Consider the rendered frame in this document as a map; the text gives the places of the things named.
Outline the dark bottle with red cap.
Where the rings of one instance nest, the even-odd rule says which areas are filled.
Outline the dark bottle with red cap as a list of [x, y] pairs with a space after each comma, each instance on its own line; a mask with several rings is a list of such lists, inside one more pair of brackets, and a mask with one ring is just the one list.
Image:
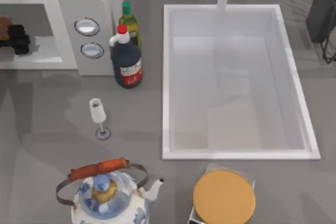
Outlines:
[[138, 86], [143, 77], [141, 52], [131, 41], [126, 25], [117, 26], [117, 33], [109, 39], [109, 47], [117, 84], [125, 89]]

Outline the white sink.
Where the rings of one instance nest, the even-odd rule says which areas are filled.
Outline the white sink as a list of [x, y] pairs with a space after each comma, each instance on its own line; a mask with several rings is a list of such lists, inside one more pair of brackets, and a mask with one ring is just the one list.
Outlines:
[[164, 159], [320, 159], [278, 4], [164, 6]]

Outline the white wine glass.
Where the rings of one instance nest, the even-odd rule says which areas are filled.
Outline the white wine glass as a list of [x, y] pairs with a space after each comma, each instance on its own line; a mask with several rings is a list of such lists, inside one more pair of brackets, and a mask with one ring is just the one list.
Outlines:
[[111, 135], [111, 131], [108, 127], [103, 126], [107, 116], [101, 100], [99, 98], [92, 98], [89, 101], [89, 108], [92, 121], [99, 125], [98, 129], [96, 130], [96, 138], [101, 141], [107, 140]]

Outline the green bottle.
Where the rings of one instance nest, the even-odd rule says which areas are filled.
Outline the green bottle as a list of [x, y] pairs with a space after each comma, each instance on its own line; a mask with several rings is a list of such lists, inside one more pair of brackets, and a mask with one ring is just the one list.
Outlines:
[[131, 41], [136, 44], [139, 49], [141, 49], [139, 25], [137, 19], [132, 14], [130, 2], [122, 2], [122, 16], [119, 18], [119, 24], [127, 26]]

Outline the small microwave knob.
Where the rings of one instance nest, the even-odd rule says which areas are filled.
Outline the small microwave knob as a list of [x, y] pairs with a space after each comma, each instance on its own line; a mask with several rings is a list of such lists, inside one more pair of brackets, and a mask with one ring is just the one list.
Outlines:
[[94, 42], [82, 45], [80, 50], [85, 57], [90, 59], [98, 59], [104, 54], [102, 46]]

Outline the large microwave knob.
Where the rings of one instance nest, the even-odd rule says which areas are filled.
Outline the large microwave knob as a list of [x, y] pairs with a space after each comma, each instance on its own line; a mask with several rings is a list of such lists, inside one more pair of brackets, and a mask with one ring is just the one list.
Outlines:
[[75, 30], [83, 36], [94, 36], [100, 31], [99, 24], [88, 17], [75, 21]]

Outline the blue and white kettle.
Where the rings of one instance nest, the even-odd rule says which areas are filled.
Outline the blue and white kettle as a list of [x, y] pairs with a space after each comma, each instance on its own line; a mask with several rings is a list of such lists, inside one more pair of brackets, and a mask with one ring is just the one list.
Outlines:
[[164, 183], [159, 178], [145, 190], [145, 167], [120, 157], [72, 169], [56, 193], [79, 179], [73, 199], [56, 195], [60, 204], [70, 206], [71, 224], [150, 224], [150, 203]]

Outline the pale microwave oven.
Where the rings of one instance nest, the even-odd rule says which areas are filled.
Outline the pale microwave oven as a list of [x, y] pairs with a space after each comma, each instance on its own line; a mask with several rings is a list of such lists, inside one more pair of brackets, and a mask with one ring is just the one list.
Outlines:
[[[121, 16], [122, 0], [0, 0], [0, 17], [23, 25], [30, 36], [30, 52], [16, 55], [10, 47], [0, 49], [0, 69], [78, 70], [82, 76], [113, 74], [108, 40]], [[75, 30], [75, 21], [95, 20], [100, 31], [83, 36]], [[104, 49], [98, 59], [81, 53], [81, 46], [97, 43]]]

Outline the black blocky object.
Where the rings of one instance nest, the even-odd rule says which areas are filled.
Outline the black blocky object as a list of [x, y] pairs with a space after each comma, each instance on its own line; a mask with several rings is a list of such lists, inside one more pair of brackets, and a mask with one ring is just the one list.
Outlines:
[[10, 25], [8, 27], [9, 44], [16, 55], [29, 53], [30, 37], [26, 34], [23, 25]]

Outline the brown bread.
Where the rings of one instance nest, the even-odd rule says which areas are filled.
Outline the brown bread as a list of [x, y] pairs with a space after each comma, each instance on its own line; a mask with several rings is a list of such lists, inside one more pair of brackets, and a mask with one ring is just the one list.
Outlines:
[[8, 27], [12, 25], [12, 22], [7, 17], [0, 17], [0, 41], [7, 40], [8, 36]]

